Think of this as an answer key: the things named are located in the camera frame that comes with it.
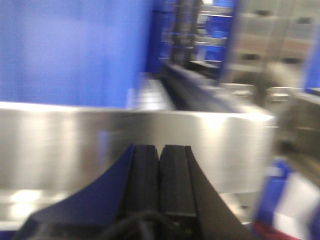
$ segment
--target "blue panel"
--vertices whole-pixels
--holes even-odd
[[[304,89],[320,88],[320,26],[318,27],[314,46],[310,48],[309,58],[306,61],[304,75]]]
[[[80,226],[108,226],[116,217],[123,198],[133,153],[134,145],[131,144],[94,182],[70,197],[33,213],[15,238],[47,239],[57,236],[59,239],[63,232],[67,234],[75,227],[79,227],[77,231],[80,231]]]
[[[125,107],[151,0],[0,1],[0,100]]]

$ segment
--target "industrial machine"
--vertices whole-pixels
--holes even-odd
[[[320,187],[305,2],[1,1],[0,240],[272,239],[273,156]]]

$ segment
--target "stainless steel surface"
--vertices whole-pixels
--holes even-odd
[[[231,14],[233,9],[231,7],[221,7],[221,6],[212,6],[212,5],[201,5],[199,14],[212,16],[212,15],[221,15],[221,14]]]
[[[234,100],[229,98],[222,99],[230,104]],[[59,194],[81,189],[130,143],[153,144],[159,151],[165,144],[189,145],[220,193],[259,191],[271,160],[274,118],[253,105],[234,107],[238,113],[0,102],[1,226],[13,227],[27,217],[28,209],[42,208],[60,199]],[[38,201],[12,202],[21,191]],[[17,204],[22,206],[14,210]]]
[[[174,110],[175,106],[161,81],[146,74],[138,94],[137,108],[139,110]]]
[[[255,101],[257,89],[254,85],[240,83],[222,83],[220,86],[230,90],[231,94],[235,97],[246,100],[249,103],[254,103]]]
[[[320,97],[299,88],[272,87],[268,89],[266,108],[278,118],[275,147],[297,171],[320,188]]]
[[[213,38],[207,36],[195,36],[194,44],[195,45],[213,45],[213,46],[220,46],[225,44],[226,39],[224,38]]]
[[[299,88],[319,25],[318,0],[244,0],[229,43],[224,83]]]

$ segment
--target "blue machine part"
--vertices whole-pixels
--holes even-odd
[[[274,162],[263,187],[255,220],[272,226],[275,209],[282,196],[286,180],[292,172],[293,170],[284,159],[277,159]]]
[[[10,240],[16,231],[0,231],[0,240]]]
[[[37,236],[45,239],[48,236],[43,234],[50,234],[57,235],[58,239],[67,231],[63,225],[71,226],[68,231],[85,236],[87,232],[91,234],[97,230],[94,226],[110,225],[125,191],[133,152],[134,145],[131,144],[115,164],[93,183],[67,199],[33,213],[15,237],[28,239]],[[82,226],[84,232],[72,226]]]
[[[160,58],[169,58],[171,52],[170,34],[176,18],[176,0],[154,0],[152,22],[147,50],[146,72],[160,70]]]
[[[230,32],[231,23],[230,16],[208,16],[205,23],[206,32],[213,38],[226,38]]]
[[[303,83],[303,87],[306,92],[308,92],[309,88],[320,87],[320,26],[318,26],[314,40],[314,45],[310,48],[304,69],[305,82]]]
[[[233,8],[236,0],[213,0],[213,5],[217,7]]]
[[[196,45],[196,55],[199,60],[222,61],[224,58],[224,46]]]
[[[0,1],[0,101],[127,107],[151,0]]]
[[[314,215],[314,219],[311,221],[311,237],[312,240],[320,239],[320,204],[318,209],[316,210],[316,214]]]

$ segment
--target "blurry background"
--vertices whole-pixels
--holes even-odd
[[[320,204],[319,13],[319,0],[0,1],[0,230],[133,142],[191,146],[243,224],[319,239],[320,214],[305,217]],[[303,221],[297,203],[313,207]]]

